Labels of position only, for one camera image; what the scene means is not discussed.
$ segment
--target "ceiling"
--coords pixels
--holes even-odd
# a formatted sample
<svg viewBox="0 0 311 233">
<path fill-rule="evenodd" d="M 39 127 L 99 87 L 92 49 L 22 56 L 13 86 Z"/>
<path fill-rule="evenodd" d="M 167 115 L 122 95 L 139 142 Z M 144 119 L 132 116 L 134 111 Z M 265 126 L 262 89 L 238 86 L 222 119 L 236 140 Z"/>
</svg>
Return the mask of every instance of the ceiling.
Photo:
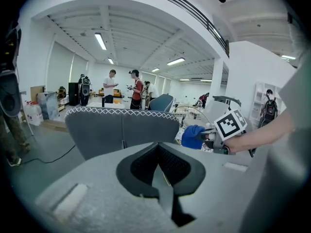
<svg viewBox="0 0 311 233">
<path fill-rule="evenodd" d="M 76 7 L 49 15 L 49 18 L 91 54 L 98 63 L 109 65 L 108 58 L 122 67 L 140 69 L 175 79 L 212 79 L 213 56 L 205 46 L 193 42 L 184 32 L 141 6 L 131 9 L 115 5 Z M 94 34 L 101 33 L 107 50 L 99 46 Z M 180 64 L 167 63 L 183 57 Z M 223 84 L 228 70 L 223 70 Z"/>
<path fill-rule="evenodd" d="M 279 56 L 295 57 L 287 22 L 287 8 L 283 0 L 227 0 L 221 4 L 233 25 L 239 41 L 249 41 Z M 227 27 L 214 19 L 222 36 L 234 41 Z"/>
</svg>

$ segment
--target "power cable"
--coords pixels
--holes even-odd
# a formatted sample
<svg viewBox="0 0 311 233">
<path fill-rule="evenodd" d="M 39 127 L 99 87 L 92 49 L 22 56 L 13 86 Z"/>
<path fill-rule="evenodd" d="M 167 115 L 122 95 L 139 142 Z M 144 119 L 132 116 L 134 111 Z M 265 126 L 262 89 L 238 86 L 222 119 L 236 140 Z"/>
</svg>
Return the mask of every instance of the power cable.
<svg viewBox="0 0 311 233">
<path fill-rule="evenodd" d="M 68 154 L 75 146 L 76 146 L 76 145 L 73 145 L 73 147 L 72 147 L 71 149 L 69 149 L 69 150 L 68 150 L 66 153 L 64 153 L 61 157 L 59 157 L 59 158 L 57 158 L 57 159 L 55 159 L 55 160 L 53 160 L 53 161 L 45 162 L 45 161 L 42 161 L 42 160 L 39 159 L 39 158 L 34 158 L 34 159 L 32 159 L 32 160 L 23 162 L 23 163 L 21 163 L 20 165 L 27 164 L 27 163 L 30 163 L 30 162 L 35 161 L 35 160 L 38 160 L 38 161 L 40 161 L 40 162 L 42 162 L 42 163 L 44 163 L 44 164 L 53 163 L 53 162 L 58 161 L 59 159 L 63 158 L 63 157 L 64 157 L 66 154 Z"/>
</svg>

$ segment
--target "blind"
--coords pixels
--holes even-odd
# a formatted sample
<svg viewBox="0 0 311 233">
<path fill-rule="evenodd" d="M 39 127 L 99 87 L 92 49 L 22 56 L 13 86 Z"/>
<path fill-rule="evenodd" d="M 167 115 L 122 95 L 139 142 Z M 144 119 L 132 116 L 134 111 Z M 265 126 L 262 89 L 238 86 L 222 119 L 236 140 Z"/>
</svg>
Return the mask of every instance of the blind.
<svg viewBox="0 0 311 233">
<path fill-rule="evenodd" d="M 171 83 L 172 83 L 172 80 L 166 79 L 163 94 L 169 94 L 170 93 Z"/>
<path fill-rule="evenodd" d="M 157 79 L 156 79 L 156 84 L 155 85 L 156 85 L 157 90 L 159 92 L 159 96 L 162 95 L 164 80 L 165 80 L 165 78 L 160 77 L 160 76 L 158 76 Z"/>
<path fill-rule="evenodd" d="M 61 86 L 68 91 L 72 58 L 72 51 L 54 42 L 49 62 L 47 91 L 57 91 Z"/>
<path fill-rule="evenodd" d="M 75 54 L 72 62 L 70 82 L 78 82 L 81 74 L 86 75 L 87 60 Z"/>
<path fill-rule="evenodd" d="M 153 83 L 155 84 L 156 82 L 156 75 L 152 75 L 152 74 L 149 74 L 149 73 L 142 73 L 142 79 L 141 81 L 144 83 L 145 81 L 149 81 L 150 83 Z"/>
</svg>

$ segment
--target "white pillar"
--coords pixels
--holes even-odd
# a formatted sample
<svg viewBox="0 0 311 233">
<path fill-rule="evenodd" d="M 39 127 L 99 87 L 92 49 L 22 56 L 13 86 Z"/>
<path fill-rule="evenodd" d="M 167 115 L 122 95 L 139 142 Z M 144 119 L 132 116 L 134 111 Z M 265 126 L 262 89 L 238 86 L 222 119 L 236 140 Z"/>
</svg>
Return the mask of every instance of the white pillar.
<svg viewBox="0 0 311 233">
<path fill-rule="evenodd" d="M 223 66 L 224 62 L 222 61 L 222 59 L 215 60 L 212 84 L 209 91 L 209 100 L 212 100 L 213 96 L 219 95 L 220 85 L 223 77 Z"/>
</svg>

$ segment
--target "white cabinet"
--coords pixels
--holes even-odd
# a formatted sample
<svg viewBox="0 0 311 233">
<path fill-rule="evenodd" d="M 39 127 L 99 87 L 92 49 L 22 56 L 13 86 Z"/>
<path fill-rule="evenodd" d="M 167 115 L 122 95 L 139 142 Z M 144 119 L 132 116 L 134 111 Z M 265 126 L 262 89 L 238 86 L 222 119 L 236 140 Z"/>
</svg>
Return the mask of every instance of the white cabinet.
<svg viewBox="0 0 311 233">
<path fill-rule="evenodd" d="M 249 115 L 249 119 L 252 122 L 254 128 L 258 128 L 259 121 L 260 121 L 260 112 L 264 107 L 263 101 L 264 101 L 264 98 L 266 97 L 266 92 L 268 89 L 271 89 L 273 91 L 273 95 L 276 98 L 277 115 L 279 115 L 285 109 L 285 105 L 281 97 L 278 94 L 280 91 L 279 87 L 272 85 L 272 84 L 257 82 L 253 105 L 252 105 L 252 109 Z"/>
</svg>

